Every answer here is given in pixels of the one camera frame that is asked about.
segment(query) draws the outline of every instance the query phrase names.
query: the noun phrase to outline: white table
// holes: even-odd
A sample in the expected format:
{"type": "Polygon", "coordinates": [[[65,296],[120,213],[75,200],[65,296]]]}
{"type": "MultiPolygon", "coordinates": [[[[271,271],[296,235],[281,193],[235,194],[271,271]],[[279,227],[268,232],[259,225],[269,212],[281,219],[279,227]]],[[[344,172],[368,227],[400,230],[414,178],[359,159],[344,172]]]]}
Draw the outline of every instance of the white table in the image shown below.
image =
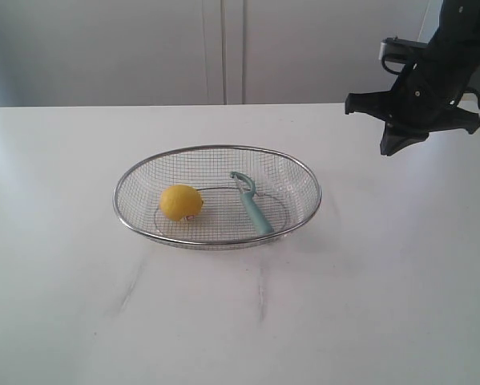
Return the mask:
{"type": "Polygon", "coordinates": [[[0,109],[0,385],[480,384],[480,131],[381,134],[340,104],[0,109]],[[223,253],[122,226],[122,174],[197,144],[296,156],[321,211],[223,253]]]}

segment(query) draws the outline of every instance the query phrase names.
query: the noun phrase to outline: wire mesh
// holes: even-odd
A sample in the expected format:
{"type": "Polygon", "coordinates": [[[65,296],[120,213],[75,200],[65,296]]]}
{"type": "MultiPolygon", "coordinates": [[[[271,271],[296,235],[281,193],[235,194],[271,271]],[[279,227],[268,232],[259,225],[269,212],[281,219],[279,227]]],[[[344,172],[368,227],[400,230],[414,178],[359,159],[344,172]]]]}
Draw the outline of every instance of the wire mesh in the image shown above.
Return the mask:
{"type": "Polygon", "coordinates": [[[153,156],[130,169],[114,194],[115,211],[129,228],[155,241],[192,249],[236,249],[272,241],[306,223],[318,210],[321,190],[298,160],[261,148],[206,146],[153,156]],[[230,172],[256,183],[254,201],[274,233],[258,237],[230,172]],[[202,212],[191,221],[168,220],[159,210],[162,191],[187,184],[200,191],[202,212]]]}

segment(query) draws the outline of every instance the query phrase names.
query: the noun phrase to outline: metal rim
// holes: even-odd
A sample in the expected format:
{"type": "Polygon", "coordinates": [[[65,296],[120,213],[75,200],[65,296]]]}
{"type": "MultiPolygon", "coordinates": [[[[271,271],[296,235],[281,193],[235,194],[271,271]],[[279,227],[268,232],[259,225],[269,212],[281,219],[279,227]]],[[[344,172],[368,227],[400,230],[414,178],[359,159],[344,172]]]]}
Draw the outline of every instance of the metal rim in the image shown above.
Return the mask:
{"type": "Polygon", "coordinates": [[[167,152],[161,152],[160,154],[156,154],[154,156],[149,156],[148,158],[141,160],[137,164],[135,164],[133,167],[129,168],[124,175],[119,179],[119,183],[115,186],[115,190],[113,192],[113,209],[115,211],[115,215],[117,218],[129,229],[133,230],[135,233],[144,235],[145,237],[151,238],[154,241],[161,241],[165,243],[172,243],[174,245],[186,245],[186,246],[195,246],[195,247],[213,247],[213,246],[233,246],[233,245],[247,245],[255,242],[263,242],[263,241],[268,241],[271,239],[275,239],[278,237],[282,237],[285,234],[292,233],[293,231],[299,229],[303,225],[307,224],[309,221],[311,221],[314,216],[317,214],[318,209],[321,206],[321,199],[322,199],[322,191],[320,184],[318,183],[318,179],[316,175],[314,175],[314,172],[309,168],[305,163],[301,162],[297,158],[290,156],[288,154],[285,154],[283,152],[278,152],[274,150],[269,150],[267,148],[260,148],[260,147],[250,147],[250,146],[241,146],[241,145],[234,145],[234,144],[213,144],[213,145],[205,145],[205,146],[194,146],[194,147],[186,147],[186,148],[179,148],[176,150],[171,150],[167,152]],[[213,149],[235,149],[235,150],[243,150],[243,151],[255,151],[255,152],[264,152],[268,154],[273,154],[277,156],[281,156],[283,158],[286,158],[288,160],[291,160],[292,162],[295,162],[299,166],[301,166],[313,179],[313,183],[315,185],[315,188],[318,191],[318,200],[316,207],[314,208],[313,212],[305,218],[303,221],[298,222],[296,225],[290,227],[289,229],[286,230],[281,230],[277,231],[275,233],[270,233],[268,235],[265,235],[263,237],[250,237],[250,238],[245,238],[240,241],[234,240],[234,241],[210,241],[210,242],[195,242],[195,241],[186,241],[186,240],[178,240],[174,238],[169,238],[169,237],[163,237],[160,235],[156,235],[153,233],[149,233],[147,231],[143,231],[141,229],[137,229],[134,225],[131,223],[127,222],[122,214],[119,211],[119,190],[122,187],[124,181],[138,168],[143,166],[144,164],[152,161],[159,159],[164,156],[170,156],[170,155],[176,155],[180,154],[183,152],[191,152],[191,151],[199,151],[199,150],[213,150],[213,149]]]}

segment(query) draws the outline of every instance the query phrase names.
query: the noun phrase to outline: oval basket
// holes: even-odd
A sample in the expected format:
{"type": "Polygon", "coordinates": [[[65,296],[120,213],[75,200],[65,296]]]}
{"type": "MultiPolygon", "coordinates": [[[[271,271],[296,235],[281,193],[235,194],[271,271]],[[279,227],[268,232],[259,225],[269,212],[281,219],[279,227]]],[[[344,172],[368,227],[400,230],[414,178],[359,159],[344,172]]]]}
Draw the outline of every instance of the oval basket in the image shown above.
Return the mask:
{"type": "Polygon", "coordinates": [[[165,245],[206,250],[275,241],[309,222],[320,203],[320,185],[299,160],[264,148],[231,145],[181,148],[151,156],[129,169],[113,194],[115,213],[129,229],[165,245]],[[254,201],[273,233],[256,234],[231,172],[254,180],[254,201]],[[204,205],[191,221],[169,221],[158,208],[161,192],[174,184],[200,191],[204,205]]]}

